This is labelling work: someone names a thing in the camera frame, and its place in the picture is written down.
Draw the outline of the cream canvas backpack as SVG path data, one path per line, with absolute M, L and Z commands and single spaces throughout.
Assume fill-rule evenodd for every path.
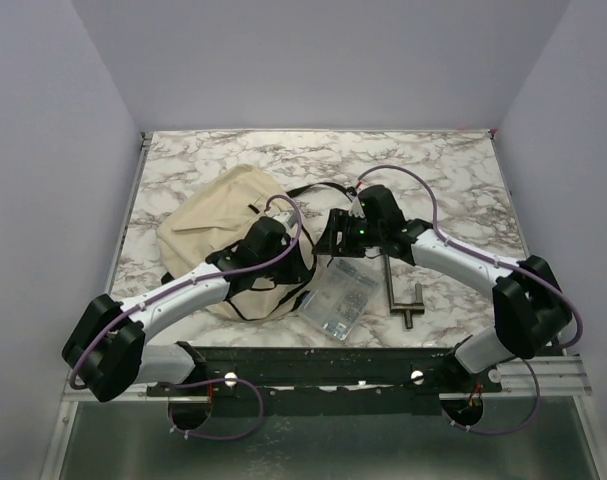
M 163 283 L 176 279 L 206 260 L 228 249 L 234 253 L 265 209 L 268 198 L 285 194 L 294 199 L 315 187 L 329 187 L 353 200 L 356 191 L 334 182 L 314 182 L 284 190 L 267 173 L 238 165 L 219 175 L 189 197 L 157 228 L 161 262 L 167 271 Z M 308 221 L 296 249 L 280 265 L 294 276 L 292 284 L 277 284 L 282 272 L 272 270 L 266 277 L 255 272 L 248 290 L 235 293 L 208 310 L 234 321 L 273 320 L 295 311 L 318 278 L 318 257 L 313 254 L 316 238 Z

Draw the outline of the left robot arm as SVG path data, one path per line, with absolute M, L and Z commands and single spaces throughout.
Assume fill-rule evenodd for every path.
M 152 338 L 188 315 L 251 289 L 260 278 L 274 284 L 304 279 L 298 250 L 302 221 L 293 213 L 261 216 L 246 236 L 209 255 L 183 276 L 122 301 L 93 299 L 64 345 L 69 385 L 88 389 L 100 402 L 134 384 L 172 384 L 184 395 L 205 380 L 195 351 L 181 343 L 155 346 Z

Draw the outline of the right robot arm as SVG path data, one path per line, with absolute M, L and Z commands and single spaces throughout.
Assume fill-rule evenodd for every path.
M 313 247 L 317 255 L 362 258 L 370 248 L 388 257 L 444 274 L 489 299 L 493 326 L 458 343 L 445 357 L 443 379 L 463 392 L 480 372 L 512 357 L 529 360 L 569 324 L 571 312 L 549 264 L 492 257 L 439 237 L 436 226 L 405 219 L 392 192 L 374 185 L 360 192 L 349 210 L 330 211 Z

